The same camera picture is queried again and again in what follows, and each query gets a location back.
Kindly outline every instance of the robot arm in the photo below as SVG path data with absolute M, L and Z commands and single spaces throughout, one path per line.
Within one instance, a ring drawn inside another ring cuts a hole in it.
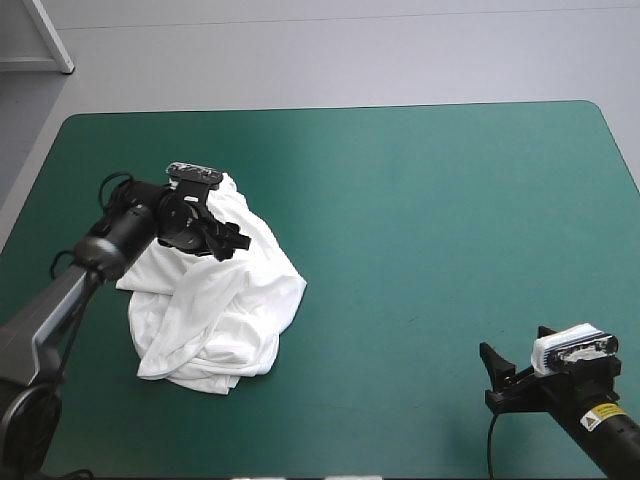
M 207 209 L 222 173 L 183 163 L 171 164 L 167 173 L 169 185 L 130 176 L 120 183 L 103 217 L 74 247 L 73 264 L 0 327 L 0 474 L 41 468 L 60 416 L 66 359 L 84 307 L 99 286 L 122 277 L 155 238 L 220 261 L 249 248 L 251 239 L 238 225 L 218 221 Z M 69 330 L 61 359 L 58 345 Z
M 540 327 L 532 366 L 519 373 L 487 343 L 480 344 L 491 380 L 485 402 L 494 415 L 547 412 L 607 478 L 637 478 L 640 427 L 618 407 L 614 391 L 621 371 L 618 340 L 590 328 L 572 338 L 574 329 L 556 334 Z

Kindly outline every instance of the yellow warning label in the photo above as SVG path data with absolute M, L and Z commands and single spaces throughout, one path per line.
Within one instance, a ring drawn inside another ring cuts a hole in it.
M 584 428 L 593 432 L 595 428 L 604 422 L 607 418 L 614 417 L 616 415 L 626 415 L 615 403 L 603 403 L 597 407 L 593 407 L 580 419 L 580 423 Z
M 626 413 L 624 413 L 624 410 L 622 410 L 615 403 L 603 403 L 602 405 L 593 407 L 591 411 L 595 413 L 598 417 L 600 417 L 600 420 L 602 420 L 603 422 L 607 418 L 613 417 L 615 415 L 626 415 Z

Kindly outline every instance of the crumpled white fabric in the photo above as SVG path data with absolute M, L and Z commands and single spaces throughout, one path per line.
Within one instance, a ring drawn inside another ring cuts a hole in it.
M 207 206 L 251 237 L 248 251 L 219 262 L 154 241 L 116 287 L 134 292 L 129 323 L 140 378 L 227 394 L 239 377 L 271 369 L 306 282 L 227 174 Z

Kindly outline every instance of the black wire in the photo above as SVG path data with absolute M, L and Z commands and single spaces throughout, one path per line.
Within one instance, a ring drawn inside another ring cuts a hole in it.
M 496 420 L 498 420 L 498 414 L 494 414 L 489 424 L 489 432 L 487 433 L 487 469 L 489 470 L 489 480 L 494 480 L 493 476 L 493 455 L 492 455 L 492 443 L 493 443 L 493 429 L 496 426 Z
M 61 477 L 58 477 L 57 480 L 94 480 L 93 472 L 91 470 L 87 470 L 83 468 L 82 470 L 76 470 L 75 472 L 69 472 Z
M 111 175 L 105 177 L 104 180 L 102 180 L 102 183 L 100 184 L 100 188 L 98 189 L 98 205 L 100 205 L 100 208 L 103 211 L 106 209 L 106 204 L 104 203 L 104 197 L 103 197 L 104 187 L 111 180 L 114 180 L 118 177 L 127 177 L 129 181 L 133 180 L 133 175 L 131 175 L 129 172 L 114 172 Z
M 82 296 L 79 299 L 78 306 L 70 315 L 71 322 L 72 322 L 71 332 L 69 333 L 67 344 L 65 345 L 64 352 L 62 353 L 60 366 L 58 367 L 58 370 L 56 371 L 56 376 L 53 380 L 53 383 L 51 384 L 49 401 L 53 400 L 58 390 L 58 387 L 62 383 L 64 370 L 69 360 L 69 357 L 71 356 L 71 349 L 78 335 L 78 331 L 80 330 L 80 324 L 82 323 L 82 316 L 84 315 L 84 311 L 86 310 L 87 304 L 89 303 L 89 299 L 91 298 L 92 286 L 90 285 L 90 277 L 89 277 L 91 273 L 87 272 L 86 275 L 87 276 L 85 277 L 85 288 L 82 292 Z M 88 470 L 88 469 L 76 470 L 74 472 L 70 472 L 61 477 L 58 477 L 57 479 L 55 477 L 50 477 L 50 478 L 52 478 L 52 480 L 83 480 L 83 479 L 94 480 L 93 473 L 91 472 L 91 470 Z
M 64 255 L 73 255 L 73 250 L 60 250 L 58 253 L 56 253 L 56 256 L 53 257 L 53 260 L 51 261 L 51 266 L 49 266 L 49 276 L 51 277 L 51 279 L 55 279 L 56 278 L 56 267 L 58 266 L 58 261 L 60 261 L 60 259 L 64 256 Z

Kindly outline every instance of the green table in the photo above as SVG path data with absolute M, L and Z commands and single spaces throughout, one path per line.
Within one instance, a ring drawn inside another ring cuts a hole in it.
M 103 476 L 484 477 L 478 344 L 525 365 L 536 327 L 619 335 L 640 414 L 640 201 L 593 104 L 78 115 L 0 256 L 0 315 L 48 282 L 116 170 L 236 179 L 309 282 L 271 373 L 227 397 L 136 378 L 129 295 L 87 311 L 47 469 Z M 546 415 L 501 419 L 497 474 L 601 476 Z

